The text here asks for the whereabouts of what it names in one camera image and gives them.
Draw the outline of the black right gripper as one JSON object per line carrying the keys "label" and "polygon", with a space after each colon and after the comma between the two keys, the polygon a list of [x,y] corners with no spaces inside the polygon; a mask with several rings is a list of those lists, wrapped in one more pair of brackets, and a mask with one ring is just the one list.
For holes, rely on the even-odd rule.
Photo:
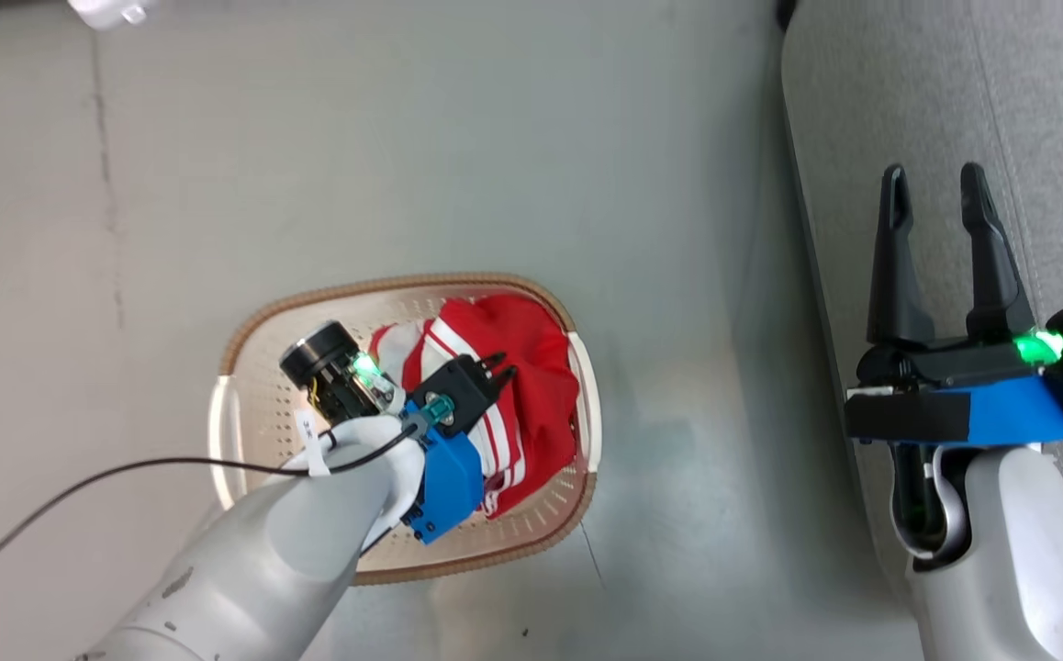
{"label": "black right gripper", "polygon": [[880,346],[860,363],[856,426],[1063,428],[1063,309],[1034,330],[1013,247],[979,163],[961,167],[960,191],[972,254],[967,332],[975,342],[896,350],[882,343],[924,348],[934,342],[935,329],[911,254],[908,176],[899,163],[881,176],[867,311],[867,341]]}

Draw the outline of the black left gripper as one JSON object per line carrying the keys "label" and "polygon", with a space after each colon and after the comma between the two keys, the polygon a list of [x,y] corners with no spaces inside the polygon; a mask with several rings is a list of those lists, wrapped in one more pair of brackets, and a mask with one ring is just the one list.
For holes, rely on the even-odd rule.
{"label": "black left gripper", "polygon": [[[497,352],[484,359],[485,369],[495,369],[491,374],[493,387],[506,387],[519,372],[517,365],[505,365],[506,357],[506,352]],[[330,426],[362,417],[396,413],[403,406],[396,382],[338,321],[323,322],[297,340],[281,355],[280,369],[297,389],[306,393],[309,406]]]}

